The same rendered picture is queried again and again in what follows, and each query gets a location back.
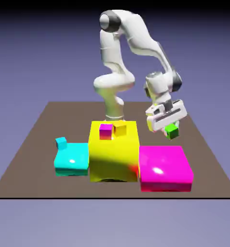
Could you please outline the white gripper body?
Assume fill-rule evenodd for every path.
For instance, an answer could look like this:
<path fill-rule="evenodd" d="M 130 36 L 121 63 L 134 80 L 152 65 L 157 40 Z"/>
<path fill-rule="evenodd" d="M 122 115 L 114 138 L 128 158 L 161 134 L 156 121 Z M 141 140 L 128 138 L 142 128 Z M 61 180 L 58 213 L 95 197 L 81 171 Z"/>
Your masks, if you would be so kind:
<path fill-rule="evenodd" d="M 151 105 L 147 109 L 147 125 L 149 131 L 156 132 L 168 126 L 169 124 L 180 121 L 187 116 L 187 110 L 182 100 L 173 102 L 173 107 L 165 111 L 164 105 Z"/>

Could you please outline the small green cube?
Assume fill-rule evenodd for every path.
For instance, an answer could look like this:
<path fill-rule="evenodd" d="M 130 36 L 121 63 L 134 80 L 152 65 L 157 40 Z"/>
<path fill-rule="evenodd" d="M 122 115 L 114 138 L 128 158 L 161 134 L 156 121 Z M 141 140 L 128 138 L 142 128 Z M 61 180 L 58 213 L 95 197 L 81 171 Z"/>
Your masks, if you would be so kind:
<path fill-rule="evenodd" d="M 167 125 L 164 130 L 169 140 L 179 136 L 179 128 L 174 123 Z"/>

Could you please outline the small yellow cube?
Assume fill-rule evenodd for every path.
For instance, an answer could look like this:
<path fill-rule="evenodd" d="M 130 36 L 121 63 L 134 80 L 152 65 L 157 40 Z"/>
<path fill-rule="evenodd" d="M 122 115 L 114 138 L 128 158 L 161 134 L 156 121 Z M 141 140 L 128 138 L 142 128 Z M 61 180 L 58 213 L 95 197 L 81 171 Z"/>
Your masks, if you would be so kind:
<path fill-rule="evenodd" d="M 114 135 L 116 137 L 126 135 L 126 132 L 127 132 L 126 121 L 124 121 L 124 120 L 114 121 L 113 127 L 114 127 Z"/>

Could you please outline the small magenta cube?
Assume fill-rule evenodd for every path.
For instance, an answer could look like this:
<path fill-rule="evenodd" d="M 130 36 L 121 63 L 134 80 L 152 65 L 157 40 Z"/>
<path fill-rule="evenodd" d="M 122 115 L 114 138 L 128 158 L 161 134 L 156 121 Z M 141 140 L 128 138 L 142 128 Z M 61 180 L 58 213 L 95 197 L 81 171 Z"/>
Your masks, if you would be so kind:
<path fill-rule="evenodd" d="M 102 123 L 99 127 L 100 140 L 112 140 L 113 124 Z"/>

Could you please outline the small cyan cube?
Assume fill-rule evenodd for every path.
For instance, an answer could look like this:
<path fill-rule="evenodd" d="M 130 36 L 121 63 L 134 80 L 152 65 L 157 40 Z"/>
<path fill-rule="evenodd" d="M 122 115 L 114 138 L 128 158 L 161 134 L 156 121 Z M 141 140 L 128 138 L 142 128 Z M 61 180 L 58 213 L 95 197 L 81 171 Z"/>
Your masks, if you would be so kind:
<path fill-rule="evenodd" d="M 65 137 L 58 137 L 55 139 L 55 141 L 58 150 L 64 150 L 67 148 L 68 143 Z"/>

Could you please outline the large magenta box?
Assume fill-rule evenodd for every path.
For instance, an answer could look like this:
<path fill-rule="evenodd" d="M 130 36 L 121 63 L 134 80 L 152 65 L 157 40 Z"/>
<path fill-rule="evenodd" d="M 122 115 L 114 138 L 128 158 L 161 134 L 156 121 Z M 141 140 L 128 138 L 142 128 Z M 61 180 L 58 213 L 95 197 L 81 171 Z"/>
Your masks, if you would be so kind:
<path fill-rule="evenodd" d="M 181 146 L 140 146 L 143 192 L 190 192 L 194 173 Z"/>

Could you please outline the large yellow box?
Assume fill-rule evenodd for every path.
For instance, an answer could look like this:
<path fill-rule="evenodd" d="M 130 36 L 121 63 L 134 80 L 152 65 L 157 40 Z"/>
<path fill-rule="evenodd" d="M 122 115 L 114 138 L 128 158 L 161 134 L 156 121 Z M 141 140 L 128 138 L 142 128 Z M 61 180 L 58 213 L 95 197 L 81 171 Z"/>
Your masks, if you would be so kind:
<path fill-rule="evenodd" d="M 136 182 L 138 176 L 139 137 L 135 121 L 126 121 L 125 136 L 112 140 L 99 139 L 101 124 L 114 121 L 92 121 L 89 134 L 89 177 L 91 182 L 125 181 Z"/>

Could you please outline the large cyan box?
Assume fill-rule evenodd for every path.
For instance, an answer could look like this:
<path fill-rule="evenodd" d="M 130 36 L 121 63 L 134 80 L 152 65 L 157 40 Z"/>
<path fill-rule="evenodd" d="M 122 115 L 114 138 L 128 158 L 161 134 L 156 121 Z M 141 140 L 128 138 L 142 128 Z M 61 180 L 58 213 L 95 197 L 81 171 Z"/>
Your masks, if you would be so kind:
<path fill-rule="evenodd" d="M 54 169 L 57 176 L 87 176 L 89 150 L 87 143 L 57 143 Z"/>

